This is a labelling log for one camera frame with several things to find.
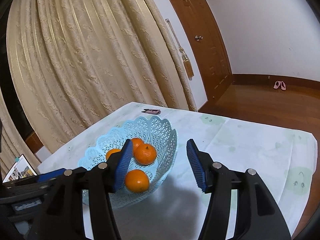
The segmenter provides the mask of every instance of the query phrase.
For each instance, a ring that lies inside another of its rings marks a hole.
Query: pink slipper
[[[281,89],[285,90],[285,83],[283,81],[281,81]]]
[[[274,89],[278,89],[281,86],[281,81],[276,81],[275,85],[274,85]]]

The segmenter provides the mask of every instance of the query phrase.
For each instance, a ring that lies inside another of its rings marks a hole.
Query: door knob
[[[196,41],[199,41],[199,40],[202,40],[202,39],[203,39],[203,37],[202,37],[202,36],[198,36],[198,35],[197,35],[197,36],[195,37],[195,39],[196,39]]]

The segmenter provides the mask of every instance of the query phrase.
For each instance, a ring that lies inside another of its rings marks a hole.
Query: fruit basket
[[[91,170],[97,164],[105,162],[105,155],[113,148],[121,149],[126,139],[141,138],[145,143],[149,143],[156,148],[157,157],[154,163],[143,166],[135,158],[132,158],[128,171],[139,169],[146,173],[149,178],[149,189],[142,193],[130,192],[124,185],[114,194],[109,194],[113,209],[132,205],[152,194],[165,180],[173,167],[178,145],[178,135],[172,129],[171,123],[167,119],[152,116],[150,120],[143,116],[134,121],[125,122],[122,127],[113,127],[106,135],[97,139],[95,147],[89,147],[84,157],[78,162],[78,167]],[[83,192],[83,203],[88,205],[88,191]]]

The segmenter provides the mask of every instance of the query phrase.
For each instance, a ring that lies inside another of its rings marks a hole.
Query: curtain tassel
[[[186,69],[188,78],[191,79],[194,76],[191,62],[190,62],[187,54],[185,53],[183,47],[181,47],[181,45],[180,45],[180,43],[178,41],[178,38],[177,38],[177,36],[176,36],[176,34],[175,34],[174,30],[173,30],[173,27],[171,25],[170,20],[169,19],[165,19],[165,21],[168,23],[168,25],[169,25],[169,27],[170,27],[170,29],[172,31],[172,34],[173,34],[173,36],[175,37],[175,39],[177,41],[177,44],[179,46],[179,51],[181,52],[184,68]]]

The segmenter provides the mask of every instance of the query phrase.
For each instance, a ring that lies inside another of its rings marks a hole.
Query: green cartoon print
[[[312,136],[307,132],[300,130],[290,130],[287,129],[284,131],[284,136],[288,139],[289,142],[295,142],[297,144],[306,145],[309,138]]]
[[[230,146],[229,147],[229,152],[233,153],[235,152],[236,148],[234,146]]]
[[[219,125],[226,121],[226,119],[221,116],[215,116],[210,114],[203,114],[201,115],[200,119],[204,124],[209,125]]]
[[[121,128],[125,121],[118,122],[115,127]]]
[[[306,167],[295,167],[289,169],[285,188],[296,195],[304,195],[309,191],[311,185],[312,171]]]

